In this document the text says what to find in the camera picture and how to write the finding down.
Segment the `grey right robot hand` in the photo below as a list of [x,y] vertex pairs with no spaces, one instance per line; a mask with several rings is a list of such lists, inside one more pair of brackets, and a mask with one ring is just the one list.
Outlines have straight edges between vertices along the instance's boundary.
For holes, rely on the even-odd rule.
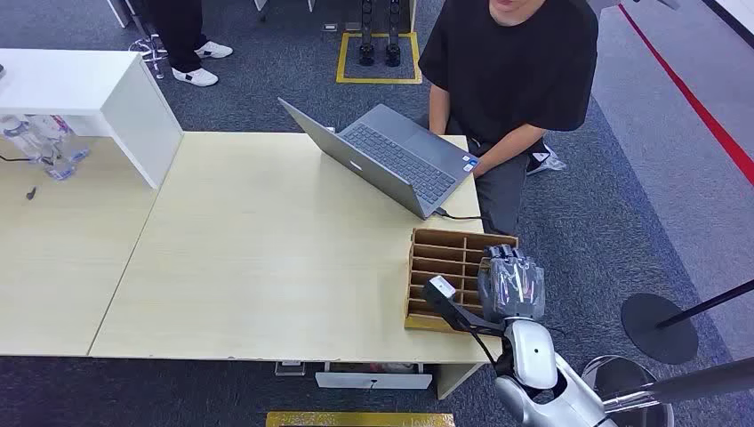
[[483,317],[489,322],[538,320],[546,305],[544,268],[511,245],[486,246],[477,273],[477,292]]

